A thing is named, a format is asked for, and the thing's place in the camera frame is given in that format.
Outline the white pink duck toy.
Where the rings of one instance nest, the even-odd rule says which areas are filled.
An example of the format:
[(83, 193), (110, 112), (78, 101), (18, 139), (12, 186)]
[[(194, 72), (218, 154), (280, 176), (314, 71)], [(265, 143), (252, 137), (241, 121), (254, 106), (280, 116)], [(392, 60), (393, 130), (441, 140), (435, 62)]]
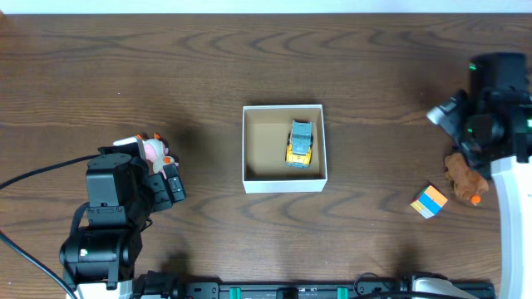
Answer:
[(167, 175), (164, 167), (170, 164), (178, 166), (179, 163), (170, 156), (170, 150), (164, 139), (159, 133), (154, 133), (154, 137), (151, 139), (144, 139), (141, 135), (136, 135), (135, 137), (142, 142), (145, 157), (152, 163), (154, 173), (162, 173), (166, 179)]

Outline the colourful puzzle cube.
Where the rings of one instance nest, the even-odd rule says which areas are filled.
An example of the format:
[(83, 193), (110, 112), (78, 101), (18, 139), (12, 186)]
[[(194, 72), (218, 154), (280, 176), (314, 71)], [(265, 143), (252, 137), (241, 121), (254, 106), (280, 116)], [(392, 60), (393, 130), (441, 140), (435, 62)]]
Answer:
[(433, 185), (424, 188), (411, 202), (411, 206), (423, 217), (436, 216), (448, 199)]

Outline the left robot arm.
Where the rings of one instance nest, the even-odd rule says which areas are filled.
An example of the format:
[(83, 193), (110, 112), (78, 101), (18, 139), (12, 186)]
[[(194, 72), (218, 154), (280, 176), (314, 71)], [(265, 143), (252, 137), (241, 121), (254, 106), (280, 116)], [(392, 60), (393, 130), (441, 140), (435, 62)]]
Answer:
[(76, 211), (59, 253), (63, 280), (72, 291), (99, 282), (114, 291), (134, 278), (150, 215), (184, 200), (185, 191), (176, 164), (151, 174), (141, 157), (125, 153), (91, 159), (86, 185), (89, 202)]

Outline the brown plush toy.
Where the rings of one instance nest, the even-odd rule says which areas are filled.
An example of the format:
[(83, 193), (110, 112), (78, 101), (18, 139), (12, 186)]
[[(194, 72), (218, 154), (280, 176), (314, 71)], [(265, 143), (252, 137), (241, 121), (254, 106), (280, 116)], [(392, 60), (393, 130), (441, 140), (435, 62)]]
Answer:
[(461, 153), (446, 156), (444, 164), (446, 178), (451, 183), (456, 197), (474, 206), (481, 205), (481, 195), (489, 190), (487, 180), (468, 166)]

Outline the yellow grey toy truck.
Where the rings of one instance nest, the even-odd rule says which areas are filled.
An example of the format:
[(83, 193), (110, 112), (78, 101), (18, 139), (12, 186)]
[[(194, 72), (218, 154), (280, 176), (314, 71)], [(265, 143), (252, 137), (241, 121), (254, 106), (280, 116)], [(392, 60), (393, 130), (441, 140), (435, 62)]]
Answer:
[(287, 166), (310, 167), (313, 147), (313, 123), (294, 120), (288, 133), (285, 163)]

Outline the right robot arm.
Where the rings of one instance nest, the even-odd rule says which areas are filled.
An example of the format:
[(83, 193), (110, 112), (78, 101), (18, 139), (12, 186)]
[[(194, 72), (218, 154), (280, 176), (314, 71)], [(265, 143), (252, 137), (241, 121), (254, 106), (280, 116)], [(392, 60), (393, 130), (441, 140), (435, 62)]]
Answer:
[(466, 163), (495, 183), (500, 207), (501, 298), (531, 296), (531, 93), (521, 53), (470, 60), (470, 89), (426, 114)]

